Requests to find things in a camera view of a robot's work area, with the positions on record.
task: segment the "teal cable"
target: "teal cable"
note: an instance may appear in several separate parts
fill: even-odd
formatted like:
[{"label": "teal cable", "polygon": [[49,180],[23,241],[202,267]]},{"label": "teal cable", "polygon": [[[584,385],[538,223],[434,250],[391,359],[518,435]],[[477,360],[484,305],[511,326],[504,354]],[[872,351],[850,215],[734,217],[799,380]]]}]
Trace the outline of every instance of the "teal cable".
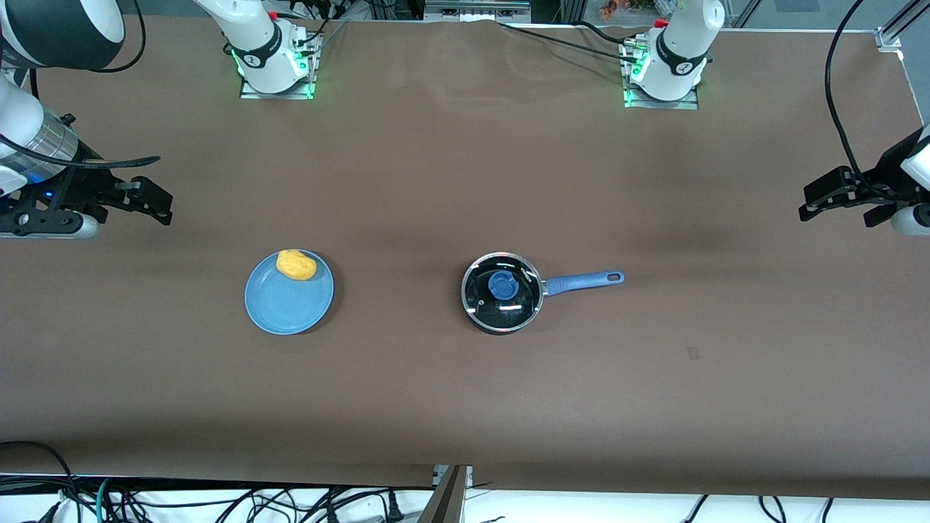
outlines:
[{"label": "teal cable", "polygon": [[107,484],[110,483],[111,479],[111,477],[104,479],[100,483],[100,488],[97,489],[97,523],[103,523],[103,494],[107,491]]}]

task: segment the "blue lid knob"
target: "blue lid knob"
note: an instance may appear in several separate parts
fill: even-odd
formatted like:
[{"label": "blue lid knob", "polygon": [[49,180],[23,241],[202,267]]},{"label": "blue lid knob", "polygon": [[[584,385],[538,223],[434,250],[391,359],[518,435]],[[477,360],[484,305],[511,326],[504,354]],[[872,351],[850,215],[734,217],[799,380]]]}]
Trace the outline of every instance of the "blue lid knob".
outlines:
[{"label": "blue lid knob", "polygon": [[513,278],[510,271],[497,271],[487,280],[487,288],[495,298],[501,301],[510,300],[520,291],[520,284]]}]

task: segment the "blue pan handle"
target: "blue pan handle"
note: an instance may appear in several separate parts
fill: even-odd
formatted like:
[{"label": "blue pan handle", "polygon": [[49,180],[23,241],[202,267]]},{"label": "blue pan handle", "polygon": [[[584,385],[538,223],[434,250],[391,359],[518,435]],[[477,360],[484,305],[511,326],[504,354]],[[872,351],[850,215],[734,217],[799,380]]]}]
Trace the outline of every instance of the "blue pan handle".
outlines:
[{"label": "blue pan handle", "polygon": [[546,296],[555,296],[569,290],[580,288],[606,287],[623,283],[626,276],[622,271],[604,271],[602,273],[589,273],[586,275],[558,276],[546,280],[548,292]]}]

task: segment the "blue plate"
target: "blue plate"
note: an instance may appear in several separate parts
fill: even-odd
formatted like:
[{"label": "blue plate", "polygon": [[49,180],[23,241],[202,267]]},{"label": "blue plate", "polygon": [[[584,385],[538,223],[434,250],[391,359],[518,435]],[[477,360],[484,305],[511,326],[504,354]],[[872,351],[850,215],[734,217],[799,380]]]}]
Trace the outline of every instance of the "blue plate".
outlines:
[{"label": "blue plate", "polygon": [[297,334],[313,327],[333,302],[336,286],[329,266],[309,250],[298,250],[316,260],[316,274],[309,280],[292,280],[278,271],[275,252],[259,263],[246,283],[248,317],[271,334]]}]

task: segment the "white floor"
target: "white floor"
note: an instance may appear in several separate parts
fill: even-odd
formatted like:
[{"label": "white floor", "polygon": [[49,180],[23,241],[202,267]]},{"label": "white floor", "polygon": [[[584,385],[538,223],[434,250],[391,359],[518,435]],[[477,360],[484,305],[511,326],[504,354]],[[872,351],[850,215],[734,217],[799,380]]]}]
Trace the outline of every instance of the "white floor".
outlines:
[{"label": "white floor", "polygon": [[[174,491],[144,493],[141,501],[150,503],[193,503],[231,500],[243,490]],[[269,490],[273,495],[277,490]],[[298,505],[310,505],[324,494],[322,489],[294,490]],[[429,499],[428,491],[398,492],[401,512],[416,520]],[[501,523],[681,523],[690,513],[698,496],[677,494],[598,494],[575,492],[534,492],[515,490],[470,490],[465,502],[463,523],[485,523],[503,516]],[[35,521],[58,500],[54,494],[0,496],[0,523]],[[790,523],[820,523],[826,500],[822,498],[781,498]],[[213,523],[226,505],[197,508],[150,508],[155,523]],[[769,510],[775,506],[769,501]],[[240,505],[227,523],[243,523],[251,503]],[[348,505],[337,512],[340,523],[375,523],[383,518],[377,498]],[[85,509],[84,521],[95,516]],[[310,521],[316,523],[317,516]],[[63,503],[55,523],[74,522],[73,503]],[[930,502],[846,500],[834,502],[829,523],[926,523],[930,521]],[[710,496],[695,523],[771,523],[753,496]],[[263,511],[256,523],[286,523],[286,518]]]}]

